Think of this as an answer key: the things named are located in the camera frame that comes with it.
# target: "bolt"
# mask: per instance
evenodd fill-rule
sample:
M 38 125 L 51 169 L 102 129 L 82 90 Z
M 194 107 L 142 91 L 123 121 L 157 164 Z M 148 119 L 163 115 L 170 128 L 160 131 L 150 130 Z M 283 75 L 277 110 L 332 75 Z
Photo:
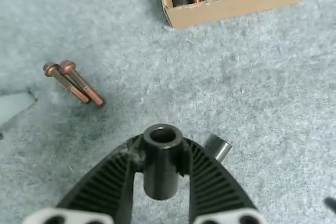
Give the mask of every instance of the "bolt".
M 72 82 L 70 82 L 66 77 L 64 77 L 59 72 L 59 65 L 55 63 L 46 63 L 43 66 L 43 71 L 45 76 L 51 77 L 53 76 L 56 80 L 58 80 L 66 89 L 68 89 L 74 96 L 76 96 L 83 103 L 88 103 L 90 99 L 84 95 L 79 89 L 77 89 Z
M 95 102 L 96 105 L 100 106 L 104 104 L 103 99 L 93 90 L 82 78 L 82 76 L 75 70 L 76 64 L 70 60 L 64 60 L 61 62 L 60 72 L 62 74 L 68 74 L 77 84 L 83 89 L 83 91 Z

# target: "gray carpet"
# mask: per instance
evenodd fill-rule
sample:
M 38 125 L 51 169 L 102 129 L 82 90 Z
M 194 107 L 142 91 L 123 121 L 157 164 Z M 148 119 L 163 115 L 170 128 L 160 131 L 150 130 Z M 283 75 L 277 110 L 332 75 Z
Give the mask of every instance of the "gray carpet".
M 0 90 L 38 101 L 2 126 L 0 223 L 54 206 L 93 165 L 155 123 L 233 149 L 223 165 L 269 223 L 335 223 L 336 0 L 303 0 L 185 30 L 161 0 L 0 0 Z M 46 61 L 71 59 L 107 105 L 82 105 Z M 135 180 L 133 223 L 187 223 Z

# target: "ribbed plastic surface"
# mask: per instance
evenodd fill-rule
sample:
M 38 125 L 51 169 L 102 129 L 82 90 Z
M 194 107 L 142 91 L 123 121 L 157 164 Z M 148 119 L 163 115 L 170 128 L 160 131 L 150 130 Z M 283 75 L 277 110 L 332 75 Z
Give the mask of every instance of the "ribbed plastic surface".
M 127 153 L 110 154 L 57 207 L 100 212 L 112 216 L 116 223 L 130 223 L 134 173 Z
M 193 141 L 190 165 L 190 222 L 199 216 L 239 208 L 255 208 L 230 173 Z

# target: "metal pin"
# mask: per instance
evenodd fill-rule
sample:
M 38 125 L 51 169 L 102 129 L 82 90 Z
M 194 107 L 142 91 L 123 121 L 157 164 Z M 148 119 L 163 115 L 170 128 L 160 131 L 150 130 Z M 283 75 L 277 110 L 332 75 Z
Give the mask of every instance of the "metal pin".
M 83 103 L 88 103 L 90 99 L 83 94 L 79 89 L 77 89 L 73 83 L 71 83 L 66 77 L 64 77 L 59 72 L 59 65 L 55 63 L 46 63 L 43 66 L 44 74 L 47 77 L 53 76 L 56 80 L 58 80 L 66 89 L 68 89 L 74 96 L 76 96 Z
M 219 136 L 212 134 L 205 148 L 214 156 L 218 162 L 222 162 L 226 155 L 231 150 L 232 146 L 225 140 L 221 139 Z
M 93 90 L 82 78 L 82 76 L 75 70 L 76 65 L 70 60 L 64 60 L 60 64 L 60 72 L 62 74 L 68 74 L 78 86 L 95 102 L 100 106 L 104 104 L 104 100 Z

